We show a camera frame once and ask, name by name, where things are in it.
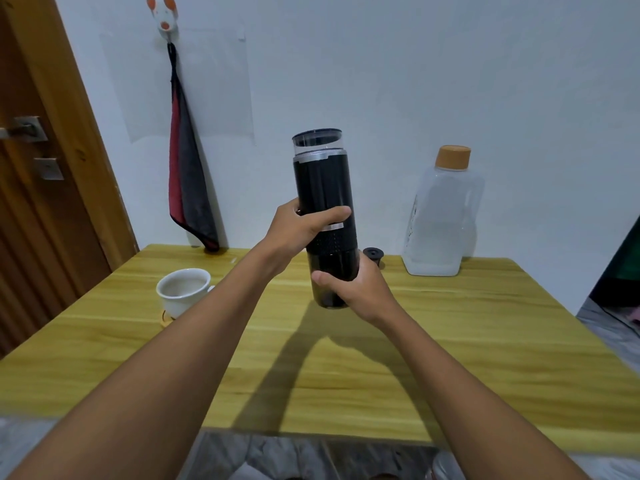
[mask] microfiber cloth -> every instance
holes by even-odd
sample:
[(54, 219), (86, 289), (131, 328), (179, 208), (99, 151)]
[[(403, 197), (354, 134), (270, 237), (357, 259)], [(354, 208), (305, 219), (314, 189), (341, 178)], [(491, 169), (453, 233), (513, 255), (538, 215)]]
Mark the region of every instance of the microfiber cloth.
[(172, 43), (167, 48), (172, 67), (169, 214), (176, 224), (196, 236), (208, 251), (217, 251), (220, 243), (207, 195), (200, 152), (191, 124), (187, 98), (178, 78), (178, 53)]

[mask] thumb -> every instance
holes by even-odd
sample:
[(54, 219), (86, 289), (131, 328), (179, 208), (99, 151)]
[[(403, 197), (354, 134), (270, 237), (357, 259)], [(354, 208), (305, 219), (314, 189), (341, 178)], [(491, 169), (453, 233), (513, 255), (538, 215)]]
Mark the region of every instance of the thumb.
[(347, 205), (339, 205), (331, 209), (323, 210), (322, 212), (314, 212), (313, 214), (307, 214), (304, 216), (309, 223), (313, 231), (320, 232), (323, 227), (329, 224), (335, 224), (337, 222), (343, 222), (351, 215), (351, 208)]
[(340, 292), (344, 290), (344, 281), (339, 280), (335, 276), (325, 273), (324, 271), (314, 271), (311, 273), (311, 279), (318, 285), (329, 288), (329, 290), (334, 293), (340, 294)]

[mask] wooden door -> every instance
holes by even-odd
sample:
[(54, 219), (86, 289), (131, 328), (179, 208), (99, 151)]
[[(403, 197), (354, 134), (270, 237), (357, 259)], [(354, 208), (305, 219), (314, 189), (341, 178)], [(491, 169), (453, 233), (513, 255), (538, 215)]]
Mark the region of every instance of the wooden door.
[[(0, 9), (0, 127), (39, 116), (48, 141), (0, 140), (0, 358), (110, 272), (67, 158)], [(64, 180), (44, 180), (52, 158)]]

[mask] yellow coaster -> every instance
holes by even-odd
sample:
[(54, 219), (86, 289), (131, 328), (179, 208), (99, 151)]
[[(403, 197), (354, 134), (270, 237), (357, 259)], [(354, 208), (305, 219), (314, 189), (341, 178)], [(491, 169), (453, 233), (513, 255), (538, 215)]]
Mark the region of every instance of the yellow coaster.
[(167, 328), (174, 321), (174, 318), (171, 318), (165, 310), (162, 310), (162, 313), (160, 314), (160, 325), (162, 325), (162, 328)]

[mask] wall hook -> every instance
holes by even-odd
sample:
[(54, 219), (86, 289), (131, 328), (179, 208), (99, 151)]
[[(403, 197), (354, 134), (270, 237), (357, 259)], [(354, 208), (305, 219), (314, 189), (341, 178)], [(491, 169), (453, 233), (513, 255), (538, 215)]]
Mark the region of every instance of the wall hook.
[(175, 0), (147, 0), (147, 6), (156, 19), (160, 35), (171, 42), (172, 35), (178, 31), (178, 8)]

